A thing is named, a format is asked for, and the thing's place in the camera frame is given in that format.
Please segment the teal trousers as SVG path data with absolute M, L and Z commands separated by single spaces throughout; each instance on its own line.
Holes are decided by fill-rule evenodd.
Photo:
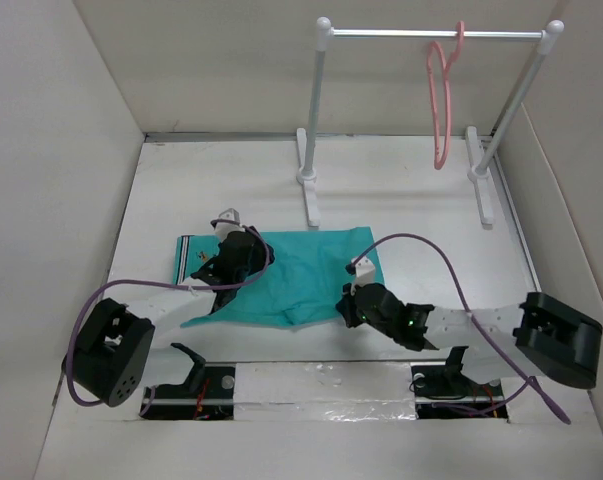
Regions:
M 183 328 L 210 322 L 293 328 L 338 318 L 335 305 L 351 281 L 346 264 L 373 243 L 368 226 L 336 231 L 264 232 L 274 249 L 265 275 L 243 287 L 229 305 Z

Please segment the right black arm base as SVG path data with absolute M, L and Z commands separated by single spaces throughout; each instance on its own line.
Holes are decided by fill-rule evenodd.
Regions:
M 505 406 L 483 416 L 470 412 L 470 409 L 491 408 L 505 399 L 499 380 L 494 384 L 477 384 L 446 365 L 415 365 L 411 367 L 411 374 L 409 390 L 415 396 L 419 420 L 508 419 Z

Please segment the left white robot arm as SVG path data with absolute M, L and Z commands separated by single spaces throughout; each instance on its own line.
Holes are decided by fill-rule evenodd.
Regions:
M 180 284 L 121 279 L 99 287 L 78 314 L 62 362 L 72 400 L 82 407 L 125 402 L 141 385 L 156 335 L 221 310 L 240 289 L 260 279 L 274 259 L 274 249 L 254 228 L 240 226 Z M 121 285 L 161 291 L 129 304 L 102 296 Z

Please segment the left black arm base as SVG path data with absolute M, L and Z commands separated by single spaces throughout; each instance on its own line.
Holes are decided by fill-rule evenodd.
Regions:
M 225 421 L 234 418 L 235 364 L 205 367 L 193 392 L 183 385 L 146 388 L 140 407 L 145 420 Z

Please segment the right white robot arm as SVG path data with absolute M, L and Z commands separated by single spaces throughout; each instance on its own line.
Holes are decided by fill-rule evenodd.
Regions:
M 336 310 L 347 327 L 369 325 L 407 350 L 461 348 L 461 359 L 443 369 L 446 387 L 457 394 L 519 372 L 581 390 L 596 386 L 602 325 L 545 293 L 467 313 L 404 304 L 380 283 L 347 284 Z

